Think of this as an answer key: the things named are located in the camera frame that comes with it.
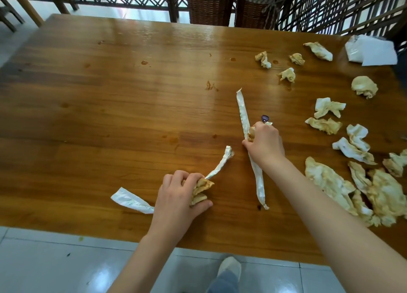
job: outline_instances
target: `wicker basket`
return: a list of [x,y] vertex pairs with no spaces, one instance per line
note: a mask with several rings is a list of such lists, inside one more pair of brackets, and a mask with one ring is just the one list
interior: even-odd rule
[[233,0],[188,0],[191,24],[229,26]]
[[235,27],[273,29],[285,0],[237,0]]

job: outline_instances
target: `hand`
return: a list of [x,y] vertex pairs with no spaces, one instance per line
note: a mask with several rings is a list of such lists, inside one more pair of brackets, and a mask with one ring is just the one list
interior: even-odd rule
[[158,190],[153,220],[147,235],[154,235],[164,242],[176,246],[188,230],[192,220],[213,205],[210,200],[204,200],[193,207],[189,206],[192,190],[201,178],[204,178],[202,174],[189,174],[185,171],[176,171],[174,175],[164,176]]
[[243,140],[253,161],[264,167],[269,161],[281,161],[285,158],[284,147],[278,130],[273,126],[258,121],[254,125],[254,141]]

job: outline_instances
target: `wood grain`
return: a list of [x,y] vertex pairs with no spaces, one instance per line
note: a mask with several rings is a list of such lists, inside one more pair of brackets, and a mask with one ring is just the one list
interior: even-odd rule
[[[334,55],[317,59],[305,42]],[[407,143],[407,101],[390,67],[349,63],[346,37],[135,20],[53,15],[0,70],[0,225],[138,242],[151,215],[114,203],[125,187],[154,205],[162,177],[209,173],[225,146],[236,155],[206,192],[214,206],[180,247],[326,263],[284,195],[265,177],[269,211],[258,210],[236,91],[251,123],[280,130],[286,156],[304,171],[313,156],[351,180],[332,142],[346,126],[367,127],[378,162]],[[266,50],[271,69],[255,62]],[[289,61],[301,53],[304,66]],[[294,84],[278,73],[293,67]],[[370,100],[350,89],[367,75]],[[206,90],[206,82],[216,89]],[[347,103],[344,126],[328,136],[304,121],[315,100]],[[406,178],[399,181],[406,186]],[[407,257],[407,220],[373,231]]]

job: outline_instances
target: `purple ring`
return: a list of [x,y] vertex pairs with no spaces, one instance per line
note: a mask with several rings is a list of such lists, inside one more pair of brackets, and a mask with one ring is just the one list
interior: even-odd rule
[[264,123],[268,122],[269,119],[270,119],[270,118],[269,118],[267,115],[262,115],[262,116],[261,116],[261,121],[264,122]]

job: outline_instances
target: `shoe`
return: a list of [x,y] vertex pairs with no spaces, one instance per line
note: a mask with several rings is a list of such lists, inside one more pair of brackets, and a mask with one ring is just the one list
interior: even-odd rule
[[239,281],[240,275],[242,274],[242,265],[238,260],[236,260],[232,256],[227,257],[225,260],[223,260],[221,266],[219,266],[218,276],[225,270],[231,271],[233,274],[235,274],[237,277],[237,281]]

